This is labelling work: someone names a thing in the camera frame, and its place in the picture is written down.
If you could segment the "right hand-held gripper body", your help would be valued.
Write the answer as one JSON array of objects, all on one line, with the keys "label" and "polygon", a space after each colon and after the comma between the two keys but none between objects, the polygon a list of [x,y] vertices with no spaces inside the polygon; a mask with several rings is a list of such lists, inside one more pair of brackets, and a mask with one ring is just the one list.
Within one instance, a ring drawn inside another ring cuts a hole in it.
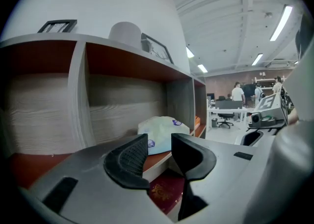
[{"label": "right hand-held gripper body", "polygon": [[248,118],[252,129],[281,129],[288,124],[288,111],[279,93],[260,100]]}]

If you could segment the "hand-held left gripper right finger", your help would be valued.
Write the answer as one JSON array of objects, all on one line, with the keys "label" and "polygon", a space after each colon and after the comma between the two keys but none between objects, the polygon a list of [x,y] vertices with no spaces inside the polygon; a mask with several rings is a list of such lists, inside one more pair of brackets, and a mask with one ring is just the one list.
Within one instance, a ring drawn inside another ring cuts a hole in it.
[{"label": "hand-held left gripper right finger", "polygon": [[273,142],[243,146],[172,134],[172,156],[185,179],[179,223],[243,224]]}]

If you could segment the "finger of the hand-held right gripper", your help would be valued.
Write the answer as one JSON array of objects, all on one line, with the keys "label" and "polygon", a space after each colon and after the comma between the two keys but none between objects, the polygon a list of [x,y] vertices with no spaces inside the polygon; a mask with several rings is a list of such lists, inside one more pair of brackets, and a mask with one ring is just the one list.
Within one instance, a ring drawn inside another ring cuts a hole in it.
[{"label": "finger of the hand-held right gripper", "polygon": [[260,140],[275,136],[277,132],[278,129],[247,129],[244,133],[236,137],[234,144],[258,146]]}]

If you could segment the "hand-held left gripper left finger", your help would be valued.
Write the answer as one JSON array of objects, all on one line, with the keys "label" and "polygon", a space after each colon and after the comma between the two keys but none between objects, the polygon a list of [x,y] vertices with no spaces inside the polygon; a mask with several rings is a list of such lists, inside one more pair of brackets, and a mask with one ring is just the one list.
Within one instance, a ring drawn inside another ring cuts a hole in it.
[{"label": "hand-held left gripper left finger", "polygon": [[148,196],[147,156],[147,134],[88,147],[21,193],[48,224],[168,224]]}]

